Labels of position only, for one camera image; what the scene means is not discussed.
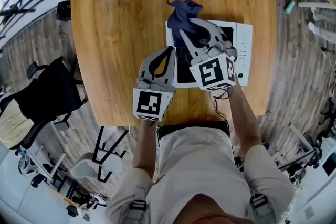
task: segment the chair armrest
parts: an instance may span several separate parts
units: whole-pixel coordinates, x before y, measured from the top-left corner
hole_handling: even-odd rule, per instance
[[[5,98],[3,98],[1,101],[0,101],[0,111],[1,112],[4,112],[6,107],[9,105],[9,103],[11,102],[11,100],[14,99],[14,96],[13,95],[10,95],[10,96],[7,96]]]
[[[36,62],[31,63],[30,66],[27,68],[27,72],[26,72],[27,78],[31,79],[37,70],[38,70],[37,63]]]
[[[31,147],[31,145],[33,144],[35,138],[39,134],[39,132],[43,129],[43,127],[46,126],[50,121],[53,121],[53,120],[55,120],[55,119],[43,120],[40,123],[35,123],[33,125],[33,127],[30,128],[30,130],[27,133],[27,135],[25,136],[25,138],[22,139],[20,145],[25,149],[29,149]]]

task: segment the wire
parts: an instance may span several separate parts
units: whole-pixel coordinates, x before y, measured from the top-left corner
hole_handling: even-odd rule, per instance
[[[336,72],[336,67],[332,63],[331,57],[330,57],[330,54],[336,54],[336,51],[332,51],[332,50],[327,49],[325,46],[323,46],[323,43],[320,45],[320,50],[321,50],[321,53],[323,54],[323,56],[328,56],[329,64],[330,64],[332,70],[334,72]]]
[[[132,134],[131,134],[131,126],[129,126],[128,127],[128,133],[130,134],[130,138],[131,138],[131,140],[135,143],[135,144],[137,144],[137,141],[135,141],[135,139],[132,137]]]
[[[228,93],[228,91],[227,91],[226,89],[223,89],[223,91],[224,91],[224,92],[223,92],[222,95],[220,95],[220,96],[213,96],[213,98],[214,98],[214,107],[215,107],[215,112],[216,112],[220,117],[222,117],[222,118],[224,119],[224,121],[225,121],[225,123],[226,123],[226,126],[227,126],[228,135],[229,135],[229,134],[230,134],[230,126],[229,126],[229,123],[228,123],[228,121],[227,121],[227,119],[226,119],[226,116],[225,116],[221,111],[218,110],[218,103],[217,103],[217,100],[218,100],[218,99],[220,99],[220,100],[226,100],[226,99],[229,98],[229,93]]]

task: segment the navy towel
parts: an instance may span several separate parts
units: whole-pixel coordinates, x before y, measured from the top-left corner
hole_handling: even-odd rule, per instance
[[[179,48],[186,47],[181,35],[180,29],[193,34],[196,33],[195,27],[189,22],[189,18],[197,18],[197,14],[203,9],[203,6],[192,0],[174,0],[167,3],[175,8],[168,19],[168,28],[173,31],[174,46]]]

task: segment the metal stand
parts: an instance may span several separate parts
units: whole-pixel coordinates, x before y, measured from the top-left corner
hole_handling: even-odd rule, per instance
[[[30,8],[30,9],[18,9],[18,10],[5,10],[0,12],[0,16],[12,16],[15,14],[19,14],[19,13],[28,13],[28,12],[34,12],[35,9],[34,8]]]
[[[45,177],[49,178],[50,180],[52,180],[53,175],[55,174],[58,166],[61,164],[62,160],[65,157],[65,153],[63,153],[60,158],[58,159],[58,161],[56,162],[56,164],[54,165],[53,169],[51,170],[51,172],[49,173],[44,167],[43,165],[39,162],[39,160],[37,159],[37,154],[40,153],[40,151],[42,150],[43,145],[41,145],[37,151],[34,153],[31,152],[30,149],[26,149],[26,151],[28,152],[31,160],[36,164],[36,166],[38,167],[38,171],[43,174]]]
[[[287,168],[289,168],[292,164],[298,162],[298,161],[304,161],[307,160],[309,161],[310,158],[313,156],[313,154],[315,153],[315,149],[309,144],[309,142],[307,141],[307,139],[305,139],[303,137],[303,135],[301,134],[301,132],[293,125],[290,124],[289,128],[294,132],[294,134],[298,137],[299,140],[302,141],[302,143],[309,149],[308,152],[304,153],[301,156],[298,156],[296,158],[294,158],[293,160],[289,161],[289,162],[285,162],[283,164],[280,164],[278,166],[279,170],[284,171]]]
[[[102,171],[102,168],[101,168],[101,165],[106,161],[106,159],[111,155],[111,154],[116,154],[118,155],[120,158],[122,158],[126,151],[123,151],[121,155],[119,155],[118,153],[116,152],[113,152],[115,150],[115,148],[119,145],[119,143],[121,142],[121,140],[123,140],[123,138],[127,135],[128,133],[128,130],[124,131],[124,133],[118,138],[118,140],[113,144],[113,146],[106,152],[106,154],[104,155],[104,157],[99,161],[97,160],[97,155],[98,155],[98,151],[101,150],[101,151],[105,151],[105,143],[103,143],[102,145],[102,148],[100,148],[100,141],[101,141],[101,137],[103,135],[103,131],[104,131],[104,126],[102,126],[100,128],[100,131],[99,131],[99,135],[98,135],[98,139],[97,139],[97,142],[96,142],[96,146],[95,146],[95,149],[94,149],[94,153],[93,153],[93,157],[92,157],[92,161],[99,164],[99,168],[98,168],[98,181],[101,181],[103,183],[106,183],[107,180],[110,178],[110,176],[112,175],[112,172],[108,172],[107,176],[102,179],[101,178],[101,171]]]

